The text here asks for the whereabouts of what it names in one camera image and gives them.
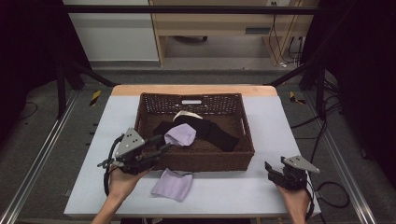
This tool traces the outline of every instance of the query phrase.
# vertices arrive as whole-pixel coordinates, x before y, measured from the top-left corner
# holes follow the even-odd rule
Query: basket handle
[[[203,103],[203,97],[200,95],[184,95],[179,100],[181,105],[201,105]]]

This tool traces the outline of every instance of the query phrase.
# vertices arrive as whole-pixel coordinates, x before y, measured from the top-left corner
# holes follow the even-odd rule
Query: black cloth
[[[184,123],[189,124],[197,132],[196,137],[205,139],[223,151],[231,152],[236,144],[238,144],[238,138],[224,132],[215,122],[186,115],[178,116],[173,122],[161,122],[153,130],[153,133],[165,135],[172,128]]]

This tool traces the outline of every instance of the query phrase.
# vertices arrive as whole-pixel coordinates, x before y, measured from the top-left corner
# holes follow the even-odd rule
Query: cable
[[[331,91],[335,94],[338,94],[340,92],[339,88],[337,85],[333,84],[332,82],[330,82],[327,78],[324,79],[324,88],[327,91]]]
[[[272,25],[272,28],[273,28],[273,29],[274,29],[274,26],[275,26],[275,19],[274,19],[273,25]],[[272,48],[272,45],[271,45],[271,34],[272,34],[272,32],[273,32],[273,29],[271,29],[270,34],[269,34],[269,37],[268,37],[268,45],[270,46],[270,49],[271,49],[271,51],[272,51],[272,53],[273,53],[273,55],[274,55],[274,59],[275,59],[275,61],[276,61],[276,64],[279,64],[279,61],[277,60],[277,58],[276,58],[276,56],[275,56],[275,52],[274,52],[274,50],[273,50],[273,48]]]
[[[300,47],[298,48],[298,65],[300,66],[300,61],[303,56],[303,37],[300,36]]]
[[[298,139],[298,140],[313,140],[313,139],[317,139],[317,137],[296,137],[294,139]]]
[[[320,219],[322,220],[323,224],[326,224],[326,220],[324,219],[324,216],[322,215],[322,213],[319,213],[320,215]]]
[[[324,101],[324,104],[326,105],[326,104],[328,103],[328,101],[329,101],[330,99],[334,98],[334,97],[338,97],[338,95],[329,96],[329,97]],[[329,108],[325,109],[326,115],[331,114],[331,113],[332,113],[333,111],[335,111],[339,106],[341,106],[341,104],[340,104],[340,103],[336,103],[336,104],[334,104],[334,105],[331,105]],[[308,123],[311,123],[311,122],[315,121],[315,120],[318,119],[318,118],[320,118],[319,115],[313,117],[312,119],[306,120],[306,121],[304,121],[303,123],[296,124],[296,125],[294,125],[294,126],[290,126],[290,128],[291,128],[291,129],[299,128],[299,127],[301,127],[301,126],[304,126],[305,124],[308,124]]]
[[[326,203],[329,206],[335,207],[335,208],[346,208],[349,206],[350,198],[349,198],[349,194],[347,193],[347,190],[342,185],[340,185],[336,182],[332,182],[332,181],[323,182],[322,184],[319,185],[319,187],[315,191],[320,191],[321,188],[326,185],[335,185],[335,186],[339,187],[346,195],[346,202],[344,204],[335,204],[335,203],[330,203],[329,201],[325,200],[323,197],[320,197],[320,200],[322,202]]]
[[[115,169],[117,169],[117,168],[115,168],[110,171],[110,164],[112,162],[111,157],[113,156],[114,148],[122,140],[123,136],[124,136],[124,134],[122,134],[120,137],[118,137],[116,140],[114,140],[113,146],[111,146],[110,152],[108,153],[108,158],[106,161],[106,171],[105,171],[104,178],[103,178],[103,182],[104,182],[104,186],[105,186],[105,194],[107,196],[109,193],[108,180],[110,178],[110,173],[113,172]]]
[[[288,54],[289,54],[289,57],[290,58],[294,58],[294,57],[292,57],[290,54],[291,54],[291,52],[290,52],[290,49],[291,49],[291,44],[294,42],[294,36],[292,36],[291,37],[291,41],[290,41],[290,44],[289,44],[289,48],[288,48]]]
[[[35,104],[35,103],[33,103],[33,102],[26,102],[26,104],[27,104],[27,105],[34,105],[34,106],[35,106],[35,110],[34,110],[32,113],[30,113],[29,115],[27,115],[27,116],[25,116],[25,117],[22,117],[22,118],[19,118],[18,120],[30,118],[30,117],[37,111],[37,109],[38,109],[38,105]]]
[[[274,31],[275,38],[276,38],[276,43],[277,43],[277,46],[278,46],[278,49],[279,49],[280,58],[281,58],[283,61],[285,61],[285,63],[293,63],[293,62],[287,61],[287,60],[284,59],[283,56],[282,56],[282,51],[280,50],[281,47],[280,47],[280,44],[279,44],[279,39],[277,38],[277,34],[276,34],[275,23],[276,23],[276,14],[274,14],[274,20],[273,20],[273,25],[272,25],[271,33],[272,33],[272,31]],[[270,41],[269,41],[270,47],[271,47],[271,33],[270,33]]]
[[[299,7],[300,4],[301,4],[301,0],[299,0],[299,2],[297,3],[297,6]],[[276,43],[277,43],[277,46],[279,47],[279,54],[280,54],[280,57],[281,57],[282,60],[285,61],[286,63],[294,63],[294,60],[293,60],[292,62],[289,62],[289,61],[287,61],[287,60],[285,60],[285,59],[283,58],[282,51],[281,51],[281,47],[280,47],[280,44],[279,44],[279,40],[278,40],[277,34],[276,34],[275,20],[276,20],[276,14],[274,14],[273,29],[274,29],[274,33],[275,33],[275,37],[276,37]],[[290,22],[289,29],[288,29],[287,33],[290,32],[291,26],[292,26],[292,25],[293,25],[293,22]],[[291,43],[293,42],[293,40],[294,40],[294,36],[291,38],[291,41],[290,41],[290,44],[289,44],[289,56],[290,56],[290,47],[291,47]],[[299,61],[300,61],[300,51],[301,51],[301,43],[300,43],[300,49],[299,49],[299,54],[298,54],[298,55],[299,55]]]
[[[327,121],[325,120],[325,121],[323,121],[322,127],[321,127],[321,129],[320,129],[319,134],[318,134],[318,139],[317,139],[317,141],[315,142],[314,151],[312,152],[311,159],[309,160],[309,162],[311,162],[311,164],[312,164],[312,162],[313,162],[313,160],[314,160],[314,157],[315,157],[315,154],[316,154],[316,152],[317,152],[318,143],[319,143],[320,137],[324,134],[324,131],[326,130],[326,127],[327,127]]]

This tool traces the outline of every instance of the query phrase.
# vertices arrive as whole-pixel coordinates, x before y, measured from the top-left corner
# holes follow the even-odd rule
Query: metal rail
[[[11,203],[8,205],[6,211],[0,217],[1,224],[13,224],[26,202],[30,192],[32,191],[35,182],[38,179],[38,176],[43,169],[47,158],[50,155],[58,137],[75,105],[75,102],[78,98],[79,91],[72,91],[71,96],[69,97],[67,108],[64,114],[55,121],[55,124],[52,127],[52,130],[49,132],[47,139],[44,145],[41,147],[40,151],[35,158],[32,166],[30,167],[29,172],[27,173],[26,177],[23,179],[23,182],[20,185],[17,193],[14,195]]]
[[[176,14],[276,14],[318,15],[337,9],[322,7],[226,7],[226,6],[40,6],[39,9],[63,10],[67,13],[176,13]]]
[[[314,114],[317,114],[317,110],[315,109],[315,99],[310,93],[304,93],[305,99],[311,107]],[[321,124],[318,121],[317,123],[319,129],[321,128]],[[356,182],[353,174],[350,172],[346,162],[343,159],[343,156],[340,153],[337,145],[332,139],[332,135],[330,131],[326,130],[324,133],[324,139],[329,146],[330,156],[332,157],[332,161],[334,162],[335,168],[341,178],[341,181],[344,184],[347,192],[349,193],[350,201],[352,202],[356,214],[358,215],[361,223],[364,224],[375,224],[376,220],[373,216],[373,213],[364,199],[363,194],[361,193],[361,189],[359,188],[358,183]]]

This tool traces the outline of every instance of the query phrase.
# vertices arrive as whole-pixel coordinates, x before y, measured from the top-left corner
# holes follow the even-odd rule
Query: black cable
[[[115,170],[117,170],[117,169],[120,169],[120,167],[117,166],[116,168],[112,169],[112,170],[109,171],[108,173],[111,174],[111,173],[113,173],[113,171],[115,171]]]
[[[324,219],[324,216],[322,215],[322,213],[319,213],[320,215],[320,219],[322,220],[323,224],[326,224],[326,220]]]
[[[294,139],[297,139],[297,140],[313,140],[313,139],[317,139],[317,137],[304,137],[304,138],[302,138],[302,137],[296,137],[296,138],[294,138]]]
[[[335,208],[346,208],[349,206],[349,204],[350,204],[349,194],[347,193],[347,190],[342,185],[340,185],[336,182],[326,181],[326,182],[323,182],[322,184],[320,184],[316,191],[320,191],[321,188],[325,185],[335,185],[335,186],[339,187],[346,195],[346,202],[344,204],[335,204],[335,203],[330,203],[329,201],[325,200],[323,197],[320,197],[320,200],[322,202],[326,203],[329,206],[335,207]]]
[[[115,170],[115,169],[113,169],[113,170],[110,171],[110,164],[112,162],[111,158],[113,157],[114,148],[122,140],[123,136],[124,136],[124,134],[122,134],[120,137],[118,137],[116,140],[114,140],[113,146],[111,146],[110,152],[108,153],[106,171],[105,171],[104,178],[103,178],[106,196],[108,196],[108,193],[109,193],[108,180],[110,178],[110,173]]]
[[[301,126],[304,126],[305,124],[308,124],[308,123],[310,123],[310,122],[313,122],[313,121],[314,121],[315,119],[317,119],[317,118],[319,118],[319,116],[313,117],[312,119],[309,119],[309,120],[307,120],[307,121],[304,121],[303,123],[300,123],[300,124],[291,126],[290,128],[291,128],[291,129],[299,128],[299,127],[301,127]]]
[[[330,82],[327,78],[324,79],[324,87],[326,91],[331,91],[335,94],[340,93],[338,86]]]
[[[303,56],[303,37],[300,36],[300,47],[298,48],[298,65],[300,66],[300,60],[301,57]]]
[[[279,39],[277,38],[276,28],[275,28],[276,14],[274,14],[273,16],[274,16],[274,20],[273,20],[273,25],[272,25],[271,33],[272,33],[272,31],[274,31],[275,38],[276,38],[276,43],[277,43],[277,46],[278,46],[278,48],[279,48],[279,55],[280,55],[280,58],[281,58],[285,63],[293,63],[293,62],[289,62],[289,61],[287,61],[287,60],[285,60],[285,59],[283,58],[282,51],[281,51],[281,47],[280,47],[280,44],[279,44]],[[270,33],[270,41],[269,41],[270,47],[271,47],[271,33]]]
[[[23,117],[23,118],[19,118],[18,120],[30,118],[30,117],[37,111],[37,109],[38,109],[38,105],[35,104],[35,103],[33,103],[33,102],[26,102],[26,104],[27,104],[27,105],[34,105],[34,106],[35,106],[35,110],[34,110],[32,113],[30,113],[29,115],[27,115],[27,116],[25,116],[25,117]]]
[[[294,57],[292,57],[292,56],[290,55],[290,54],[291,54],[290,48],[291,48],[291,45],[293,44],[293,41],[294,41],[294,36],[291,37],[291,41],[290,41],[289,49],[288,49],[288,54],[289,54],[289,57],[290,57],[290,58],[294,58]]]
[[[317,141],[315,142],[315,145],[314,145],[314,151],[312,152],[311,159],[309,160],[309,162],[311,162],[311,164],[312,164],[312,162],[314,160],[314,157],[315,157],[315,154],[317,152],[318,143],[319,143],[320,137],[324,134],[324,131],[326,130],[326,127],[327,127],[327,121],[324,120],[323,124],[322,124],[322,127],[320,129],[320,132],[318,134],[318,139],[317,139]]]
[[[326,105],[326,104],[328,103],[328,101],[329,101],[330,99],[334,98],[334,97],[338,97],[338,95],[329,96],[329,97],[324,101],[324,102],[325,102],[324,105]],[[334,104],[334,105],[331,105],[329,108],[325,109],[326,115],[331,114],[335,109],[338,108],[337,106],[340,106],[340,105],[341,105],[340,103],[336,103],[336,104]],[[311,122],[315,121],[315,119],[318,119],[318,118],[320,118],[320,116],[315,116],[315,117],[313,117],[312,119],[309,119],[309,120],[304,121],[303,123],[296,124],[296,125],[294,125],[294,126],[290,126],[290,128],[291,128],[291,129],[299,128],[299,127],[301,127],[301,126],[304,126],[305,124],[308,124],[308,123],[311,123]]]

